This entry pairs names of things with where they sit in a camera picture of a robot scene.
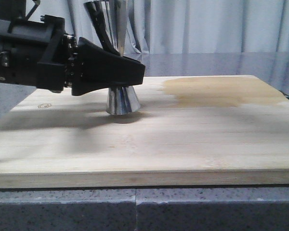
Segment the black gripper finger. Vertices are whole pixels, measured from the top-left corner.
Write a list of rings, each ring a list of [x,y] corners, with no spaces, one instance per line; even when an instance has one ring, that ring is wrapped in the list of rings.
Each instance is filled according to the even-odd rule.
[[[141,85],[144,74],[145,65],[139,61],[104,51],[80,37],[72,77],[72,95],[81,96],[110,87]]]

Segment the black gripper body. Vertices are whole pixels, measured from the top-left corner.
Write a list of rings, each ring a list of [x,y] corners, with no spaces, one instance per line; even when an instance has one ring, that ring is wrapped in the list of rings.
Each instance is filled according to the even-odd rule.
[[[61,92],[70,37],[61,17],[45,15],[43,22],[0,19],[0,83]]]

